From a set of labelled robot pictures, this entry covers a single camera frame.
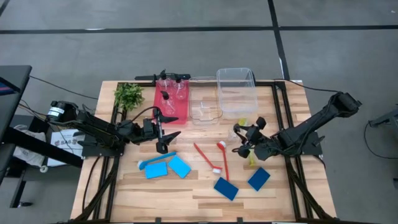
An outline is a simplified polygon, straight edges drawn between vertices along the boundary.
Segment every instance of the red toothbrush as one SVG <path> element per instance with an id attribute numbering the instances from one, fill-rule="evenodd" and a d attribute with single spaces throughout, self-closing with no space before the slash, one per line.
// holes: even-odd
<path id="1" fill-rule="evenodd" d="M 220 141 L 219 143 L 217 143 L 217 146 L 219 147 L 219 149 L 223 151 L 226 181 L 229 181 L 228 165 L 226 162 L 226 152 L 225 152 L 226 144 L 224 141 Z"/>
<path id="2" fill-rule="evenodd" d="M 195 143 L 193 143 L 193 145 L 195 146 L 195 148 L 197 149 L 197 151 L 200 153 L 200 155 L 206 160 L 206 162 L 207 162 L 207 163 L 210 165 L 210 167 L 213 169 L 213 172 L 216 173 L 216 174 L 220 174 L 221 171 L 223 170 L 223 168 L 222 168 L 222 167 L 218 167 L 218 166 L 214 166 L 214 165 L 210 162 L 210 160 L 205 156 L 205 154 L 200 150 L 200 148 L 199 148 Z"/>

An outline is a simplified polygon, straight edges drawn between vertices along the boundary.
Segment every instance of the black desk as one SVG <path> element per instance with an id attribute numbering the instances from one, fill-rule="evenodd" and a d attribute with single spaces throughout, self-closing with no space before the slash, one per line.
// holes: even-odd
<path id="1" fill-rule="evenodd" d="M 32 67 L 29 65 L 0 66 L 0 77 L 21 89 L 20 93 L 0 96 L 0 142 L 2 142 L 0 145 L 0 184 L 16 146 L 75 167 L 81 168 L 83 165 L 80 157 L 9 127 L 29 81 L 31 70 Z"/>

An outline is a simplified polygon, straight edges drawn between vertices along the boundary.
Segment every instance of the gray floor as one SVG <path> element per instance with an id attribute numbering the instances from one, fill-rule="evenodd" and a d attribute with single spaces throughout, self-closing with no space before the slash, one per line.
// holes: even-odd
<path id="1" fill-rule="evenodd" d="M 398 24 L 397 1 L 277 0 L 281 26 Z M 11 0 L 0 29 L 89 29 L 177 26 L 269 26 L 267 1 L 192 0 Z M 358 114 L 319 130 L 337 214 L 344 220 L 396 223 L 398 162 L 374 157 L 363 141 L 367 120 L 395 108 L 398 30 L 281 32 L 291 79 L 308 86 L 350 92 L 362 101 Z M 148 34 L 0 35 L 0 65 L 29 64 L 32 75 L 80 93 L 98 96 L 103 80 L 131 80 L 166 68 L 193 76 L 214 75 L 223 67 L 249 67 L 256 78 L 280 78 L 272 31 Z M 329 94 L 307 91 L 317 112 Z M 31 80 L 24 99 L 40 112 L 52 100 L 94 107 L 96 102 Z M 398 156 L 398 139 L 388 126 L 370 129 L 369 144 L 379 154 Z M 79 171 L 29 174 L 23 199 L 33 207 L 7 208 L 16 180 L 0 187 L 4 223 L 67 220 Z"/>

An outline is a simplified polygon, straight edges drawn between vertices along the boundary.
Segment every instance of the white bag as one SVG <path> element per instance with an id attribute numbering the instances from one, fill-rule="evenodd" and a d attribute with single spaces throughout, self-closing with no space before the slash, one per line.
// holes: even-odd
<path id="1" fill-rule="evenodd" d="M 38 140 L 45 141 L 45 134 L 44 133 L 33 133 L 32 131 L 29 131 L 27 129 L 26 125 L 17 125 L 14 127 L 18 131 L 22 131 L 23 133 L 35 137 Z M 23 147 L 17 146 L 14 151 L 14 155 L 18 159 L 22 159 L 26 163 L 32 165 L 32 166 L 38 166 L 42 167 L 43 161 L 44 161 L 44 156 L 36 153 L 36 152 L 30 152 L 27 149 L 24 149 Z"/>

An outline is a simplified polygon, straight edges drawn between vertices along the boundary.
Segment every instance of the label sticker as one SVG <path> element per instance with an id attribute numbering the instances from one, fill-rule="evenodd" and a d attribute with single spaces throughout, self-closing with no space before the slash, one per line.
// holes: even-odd
<path id="1" fill-rule="evenodd" d="M 55 108 L 55 107 L 51 107 L 50 110 L 56 111 L 56 112 L 58 112 L 58 113 L 60 113 L 60 114 L 63 114 L 63 112 L 65 112 L 63 109 Z"/>
<path id="2" fill-rule="evenodd" d="M 52 115 L 52 116 L 59 116 L 60 113 L 55 112 L 55 111 L 49 111 L 48 115 Z"/>

